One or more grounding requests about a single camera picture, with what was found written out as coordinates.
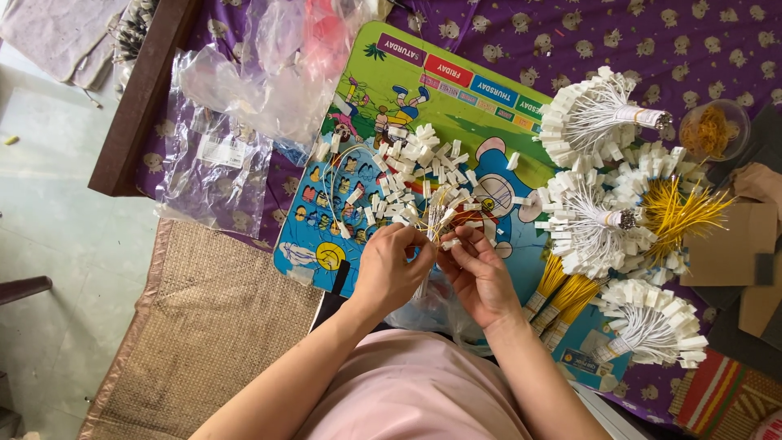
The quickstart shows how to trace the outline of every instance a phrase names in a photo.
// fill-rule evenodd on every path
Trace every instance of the towel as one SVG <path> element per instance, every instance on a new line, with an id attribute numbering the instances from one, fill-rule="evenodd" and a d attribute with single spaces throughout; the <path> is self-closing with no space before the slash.
<path id="1" fill-rule="evenodd" d="M 116 23 L 128 0 L 11 0 L 0 38 L 57 81 L 97 88 L 112 56 Z"/>

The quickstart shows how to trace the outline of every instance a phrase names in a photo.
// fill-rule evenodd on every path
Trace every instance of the woven mat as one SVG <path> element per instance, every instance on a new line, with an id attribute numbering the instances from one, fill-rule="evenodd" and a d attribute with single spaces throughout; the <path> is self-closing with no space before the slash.
<path id="1" fill-rule="evenodd" d="M 307 334 L 320 300 L 270 254 L 162 220 L 136 314 L 78 439 L 189 437 Z"/>
<path id="2" fill-rule="evenodd" d="M 685 393 L 676 422 L 701 439 L 750 438 L 782 408 L 782 384 L 709 349 Z"/>

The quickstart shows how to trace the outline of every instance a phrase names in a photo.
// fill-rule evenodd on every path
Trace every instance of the children's learning board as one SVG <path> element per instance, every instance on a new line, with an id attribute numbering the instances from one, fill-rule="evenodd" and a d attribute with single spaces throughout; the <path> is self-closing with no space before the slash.
<path id="1" fill-rule="evenodd" d="M 554 176 L 554 164 L 532 137 L 540 131 L 540 106 L 550 101 L 388 24 L 364 25 L 321 127 L 322 142 L 340 137 L 339 154 L 328 154 L 322 162 L 313 155 L 307 163 L 274 250 L 274 265 L 325 290 L 332 290 L 341 272 L 340 293 L 349 297 L 364 245 L 377 227 L 390 222 L 378 219 L 368 226 L 358 209 L 371 205 L 370 196 L 380 193 L 379 179 L 385 177 L 372 155 L 381 140 L 406 142 L 396 129 L 390 135 L 390 128 L 415 132 L 419 125 L 431 124 L 441 145 L 461 140 L 461 152 L 469 153 L 469 160 L 459 167 L 474 170 L 478 181 L 475 188 L 463 187 L 482 209 L 460 213 L 451 225 L 483 224 L 479 229 L 497 242 L 519 300 L 526 302 L 545 266 L 541 254 L 548 234 L 533 224 L 545 216 L 534 189 Z M 508 159 L 515 151 L 520 153 L 518 167 L 509 171 Z M 421 210 L 423 179 L 430 180 L 432 191 L 437 188 L 431 173 L 406 184 Z M 350 204 L 347 199 L 356 188 L 363 196 Z M 533 204 L 513 204 L 512 197 L 528 197 Z M 350 238 L 343 238 L 339 221 Z"/>

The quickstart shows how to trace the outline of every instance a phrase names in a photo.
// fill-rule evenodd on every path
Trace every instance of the person's right hand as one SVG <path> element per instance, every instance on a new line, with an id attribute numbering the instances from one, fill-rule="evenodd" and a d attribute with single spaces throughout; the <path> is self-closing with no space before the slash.
<path id="1" fill-rule="evenodd" d="M 459 301 L 486 330 L 506 318 L 522 315 L 511 276 L 489 239 L 477 229 L 458 226 L 440 241 L 458 237 L 461 245 L 437 254 L 437 264 L 454 286 Z"/>

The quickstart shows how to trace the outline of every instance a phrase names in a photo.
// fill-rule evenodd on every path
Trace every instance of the clear plastic bag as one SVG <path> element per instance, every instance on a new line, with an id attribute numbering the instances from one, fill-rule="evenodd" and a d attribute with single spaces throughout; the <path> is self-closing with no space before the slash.
<path id="1" fill-rule="evenodd" d="M 426 296 L 410 300 L 385 319 L 390 326 L 407 330 L 439 331 L 449 334 L 456 345 L 478 356 L 491 356 L 483 330 L 467 313 L 444 274 L 433 270 Z"/>
<path id="2" fill-rule="evenodd" d="M 359 28 L 380 17 L 378 0 L 255 0 L 241 75 L 207 46 L 182 72 L 182 90 L 264 133 L 303 166 Z"/>
<path id="3" fill-rule="evenodd" d="M 164 122 L 171 132 L 156 213 L 257 238 L 272 141 L 235 117 L 185 98 L 181 73 L 196 53 L 177 51 L 174 57 Z"/>

